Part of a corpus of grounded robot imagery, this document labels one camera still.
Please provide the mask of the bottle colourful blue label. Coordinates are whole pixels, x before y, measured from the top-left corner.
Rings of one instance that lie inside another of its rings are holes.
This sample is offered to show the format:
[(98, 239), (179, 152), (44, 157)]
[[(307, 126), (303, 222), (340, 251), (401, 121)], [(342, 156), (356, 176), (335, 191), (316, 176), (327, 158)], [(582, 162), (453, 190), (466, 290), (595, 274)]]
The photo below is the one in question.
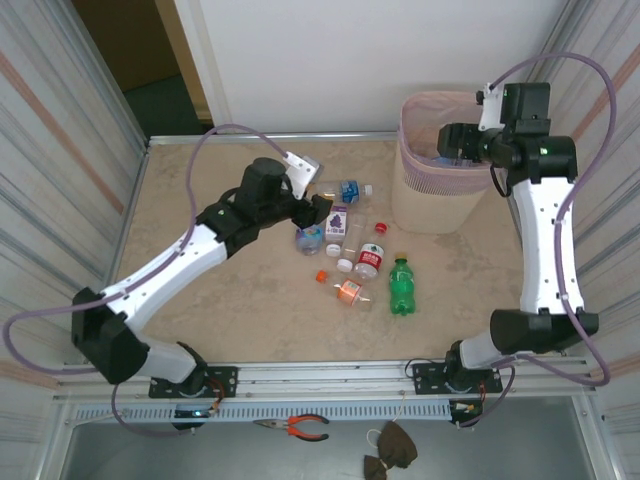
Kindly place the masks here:
[(323, 245), (323, 240), (323, 228), (318, 225), (305, 229), (298, 228), (295, 232), (296, 250), (305, 256), (317, 254)]

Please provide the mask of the water bottle red label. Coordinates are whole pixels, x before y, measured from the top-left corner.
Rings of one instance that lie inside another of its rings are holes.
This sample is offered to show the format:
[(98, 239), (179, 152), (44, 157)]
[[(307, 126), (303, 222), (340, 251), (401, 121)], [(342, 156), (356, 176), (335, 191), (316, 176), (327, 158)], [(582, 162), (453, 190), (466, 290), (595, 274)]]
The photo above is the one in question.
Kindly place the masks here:
[(354, 266), (356, 276), (362, 281), (370, 281), (378, 276), (386, 253), (387, 233), (388, 225), (377, 222), (365, 238)]

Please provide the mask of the corrugated metal side panel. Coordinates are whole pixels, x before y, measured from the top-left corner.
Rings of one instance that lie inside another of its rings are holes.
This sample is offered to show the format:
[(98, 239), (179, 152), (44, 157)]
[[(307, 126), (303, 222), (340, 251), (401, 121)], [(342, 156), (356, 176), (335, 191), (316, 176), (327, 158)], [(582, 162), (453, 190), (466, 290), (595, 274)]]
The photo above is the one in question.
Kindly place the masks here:
[(610, 382), (598, 391), (620, 474), (640, 480), (640, 0), (560, 0), (543, 52), (599, 63), (617, 94), (603, 164), (578, 194), (576, 266), (583, 298), (600, 315), (593, 341)]
[(146, 141), (71, 0), (0, 0), (0, 480), (39, 472), (69, 315), (114, 274)]

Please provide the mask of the blue-label bottle white cap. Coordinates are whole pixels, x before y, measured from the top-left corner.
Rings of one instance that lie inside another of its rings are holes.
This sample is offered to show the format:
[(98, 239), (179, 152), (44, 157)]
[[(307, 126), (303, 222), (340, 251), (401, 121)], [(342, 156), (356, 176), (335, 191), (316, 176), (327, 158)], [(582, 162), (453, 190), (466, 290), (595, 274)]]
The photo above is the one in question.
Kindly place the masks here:
[(373, 186), (356, 180), (340, 180), (315, 184), (313, 191), (334, 203), (356, 204), (362, 197), (373, 195)]

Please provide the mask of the brown cloth pouch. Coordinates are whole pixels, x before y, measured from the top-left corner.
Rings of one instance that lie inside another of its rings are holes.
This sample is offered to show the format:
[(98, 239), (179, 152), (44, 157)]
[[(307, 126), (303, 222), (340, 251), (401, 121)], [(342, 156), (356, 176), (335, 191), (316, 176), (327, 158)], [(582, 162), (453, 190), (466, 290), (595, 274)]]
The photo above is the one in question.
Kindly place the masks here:
[(418, 457), (414, 441), (396, 422), (388, 421), (381, 431), (372, 430), (376, 438), (367, 441), (376, 449), (375, 455), (365, 455), (365, 480), (388, 480), (394, 468), (407, 469)]

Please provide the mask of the pink bin liner bag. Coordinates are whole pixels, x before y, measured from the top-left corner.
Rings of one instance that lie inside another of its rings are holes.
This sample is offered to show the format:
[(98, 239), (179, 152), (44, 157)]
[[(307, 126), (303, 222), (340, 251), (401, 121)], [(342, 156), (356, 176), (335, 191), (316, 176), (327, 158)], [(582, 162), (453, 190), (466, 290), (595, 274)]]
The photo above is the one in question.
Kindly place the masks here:
[(439, 196), (467, 196), (486, 190), (489, 167), (445, 166), (438, 157), (440, 129), (449, 123), (476, 123), (481, 107), (469, 92), (431, 91), (409, 97), (402, 106), (398, 146), (404, 182), (411, 189)]

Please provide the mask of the slim clear unlabelled bottle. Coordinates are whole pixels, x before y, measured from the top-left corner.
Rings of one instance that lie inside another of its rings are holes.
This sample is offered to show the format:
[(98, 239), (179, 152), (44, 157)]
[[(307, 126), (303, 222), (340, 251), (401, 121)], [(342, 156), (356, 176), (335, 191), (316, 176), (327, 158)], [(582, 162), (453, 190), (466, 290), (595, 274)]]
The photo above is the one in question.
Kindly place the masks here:
[(343, 273), (352, 271), (366, 226), (367, 216), (365, 214), (354, 213), (351, 215), (341, 254), (336, 263), (338, 271)]

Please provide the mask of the white door frame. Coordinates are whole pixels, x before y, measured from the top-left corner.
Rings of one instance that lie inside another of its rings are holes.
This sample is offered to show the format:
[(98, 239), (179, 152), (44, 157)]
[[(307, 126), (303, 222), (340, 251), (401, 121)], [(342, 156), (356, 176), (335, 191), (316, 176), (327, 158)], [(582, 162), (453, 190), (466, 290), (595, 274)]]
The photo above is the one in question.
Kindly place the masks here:
[(212, 38), (205, 18), (204, 0), (174, 0), (177, 13), (215, 125), (233, 122)]

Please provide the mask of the grey metal lower shelf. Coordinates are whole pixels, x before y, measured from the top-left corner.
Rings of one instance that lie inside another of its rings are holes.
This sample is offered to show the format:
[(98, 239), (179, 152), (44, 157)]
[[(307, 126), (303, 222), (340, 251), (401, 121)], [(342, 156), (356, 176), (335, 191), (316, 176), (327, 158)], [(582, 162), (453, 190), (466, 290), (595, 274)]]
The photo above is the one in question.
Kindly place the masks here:
[[(504, 405), (472, 431), (409, 421), (417, 459), (389, 480), (595, 480), (574, 416), (562, 407)], [(61, 480), (364, 480), (373, 453), (365, 422), (335, 422), (311, 444), (252, 423), (207, 425), (195, 435), (137, 437), (116, 425), (72, 436)]]

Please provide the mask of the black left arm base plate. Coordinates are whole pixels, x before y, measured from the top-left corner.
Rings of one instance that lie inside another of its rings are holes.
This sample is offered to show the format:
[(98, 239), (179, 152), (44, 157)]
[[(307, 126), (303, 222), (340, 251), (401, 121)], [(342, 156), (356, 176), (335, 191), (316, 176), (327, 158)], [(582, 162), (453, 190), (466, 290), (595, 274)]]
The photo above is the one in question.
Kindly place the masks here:
[(235, 366), (208, 365), (203, 371), (190, 375), (183, 383), (152, 378), (148, 396), (152, 399), (216, 399), (234, 398), (239, 369)]

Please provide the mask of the green soda bottle yellow cap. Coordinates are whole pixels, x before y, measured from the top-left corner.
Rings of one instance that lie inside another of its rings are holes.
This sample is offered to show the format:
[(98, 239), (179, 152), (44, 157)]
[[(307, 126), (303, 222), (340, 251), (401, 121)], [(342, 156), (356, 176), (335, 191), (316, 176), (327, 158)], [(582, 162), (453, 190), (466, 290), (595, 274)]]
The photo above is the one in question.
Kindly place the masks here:
[(390, 311), (393, 315), (406, 316), (416, 310), (414, 273), (405, 253), (395, 255), (389, 276)]

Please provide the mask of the clear bottle orange label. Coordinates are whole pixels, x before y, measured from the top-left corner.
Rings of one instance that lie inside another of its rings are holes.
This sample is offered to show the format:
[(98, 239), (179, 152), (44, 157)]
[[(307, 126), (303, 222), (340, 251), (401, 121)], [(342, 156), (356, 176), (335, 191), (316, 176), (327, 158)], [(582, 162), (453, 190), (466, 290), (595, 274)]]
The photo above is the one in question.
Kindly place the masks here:
[(319, 270), (315, 281), (332, 298), (345, 306), (362, 311), (369, 311), (372, 307), (373, 297), (370, 289), (360, 280), (341, 272), (329, 273), (325, 270)]

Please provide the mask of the bottle purple grape label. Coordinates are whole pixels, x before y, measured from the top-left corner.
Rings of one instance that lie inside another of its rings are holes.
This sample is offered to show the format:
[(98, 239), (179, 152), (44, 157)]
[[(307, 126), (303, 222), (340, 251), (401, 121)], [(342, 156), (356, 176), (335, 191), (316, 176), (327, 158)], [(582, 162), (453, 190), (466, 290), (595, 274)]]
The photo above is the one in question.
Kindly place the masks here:
[(347, 214), (348, 210), (345, 205), (334, 205), (325, 220), (325, 252), (329, 257), (338, 257), (341, 254), (342, 244), (347, 233)]

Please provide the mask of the beige plastic waste bin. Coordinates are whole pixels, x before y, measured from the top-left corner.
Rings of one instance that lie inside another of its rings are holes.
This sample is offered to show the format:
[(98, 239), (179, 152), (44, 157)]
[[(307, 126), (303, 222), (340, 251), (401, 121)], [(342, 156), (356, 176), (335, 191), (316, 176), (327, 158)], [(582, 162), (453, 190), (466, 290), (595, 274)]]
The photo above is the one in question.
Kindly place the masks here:
[(421, 234), (447, 234), (458, 230), (490, 186), (467, 196), (439, 196), (419, 193), (404, 182), (398, 146), (392, 186), (394, 222), (404, 231)]

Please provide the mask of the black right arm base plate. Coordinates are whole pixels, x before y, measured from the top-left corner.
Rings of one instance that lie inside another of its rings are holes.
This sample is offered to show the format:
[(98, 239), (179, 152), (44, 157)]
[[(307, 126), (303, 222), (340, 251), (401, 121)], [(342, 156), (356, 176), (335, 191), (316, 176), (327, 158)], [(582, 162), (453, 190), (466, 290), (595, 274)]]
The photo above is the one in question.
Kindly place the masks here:
[(486, 393), (501, 393), (501, 375), (495, 370), (455, 370), (445, 362), (411, 365), (414, 390), (417, 395), (474, 395), (480, 387)]

